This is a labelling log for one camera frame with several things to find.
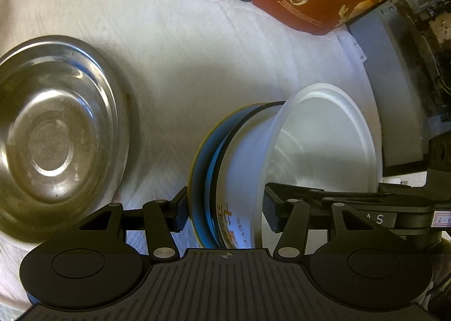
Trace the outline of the white plate with yellow rim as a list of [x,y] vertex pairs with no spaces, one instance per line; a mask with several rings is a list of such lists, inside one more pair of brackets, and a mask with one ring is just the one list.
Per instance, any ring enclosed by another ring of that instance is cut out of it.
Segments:
[[187,197],[193,230],[200,245],[205,249],[217,249],[218,241],[211,233],[204,203],[207,170],[216,149],[238,122],[261,104],[247,105],[235,110],[218,122],[206,135],[193,160],[187,186]]

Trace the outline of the blue enamel bowl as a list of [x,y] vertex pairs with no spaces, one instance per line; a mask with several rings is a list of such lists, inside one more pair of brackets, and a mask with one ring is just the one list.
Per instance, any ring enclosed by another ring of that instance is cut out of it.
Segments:
[[238,124],[230,131],[230,133],[222,140],[219,147],[216,149],[215,154],[213,155],[213,159],[210,162],[209,168],[207,170],[206,175],[206,183],[205,183],[205,190],[204,190],[204,203],[205,203],[205,209],[206,209],[206,218],[207,223],[209,226],[209,229],[211,233],[213,234],[216,241],[218,241],[219,247],[217,249],[224,249],[226,246],[221,232],[219,230],[219,223],[216,215],[216,187],[217,187],[217,180],[219,176],[219,169],[222,163],[222,159],[226,153],[227,147],[232,141],[232,138],[235,136],[235,134],[238,132],[238,130],[247,122],[251,117],[256,115],[257,113],[272,108],[275,106],[281,106],[284,103],[282,101],[277,102],[267,102],[267,103],[260,103],[261,105],[248,113],[244,118],[242,118]]

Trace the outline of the stainless steel bowl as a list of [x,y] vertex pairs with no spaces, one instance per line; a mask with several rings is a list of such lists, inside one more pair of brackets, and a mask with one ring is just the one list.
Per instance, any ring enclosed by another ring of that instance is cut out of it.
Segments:
[[1,57],[1,237],[30,249],[110,203],[129,153],[120,78],[76,38]]

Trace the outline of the white table cloth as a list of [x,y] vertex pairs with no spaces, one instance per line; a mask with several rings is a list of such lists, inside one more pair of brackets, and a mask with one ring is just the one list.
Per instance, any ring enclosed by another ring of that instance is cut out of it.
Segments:
[[239,0],[1,0],[1,50],[64,34],[100,50],[129,95],[128,208],[171,198],[207,133],[236,109],[324,82],[359,106],[376,148],[381,123],[365,54],[346,27],[295,31]]

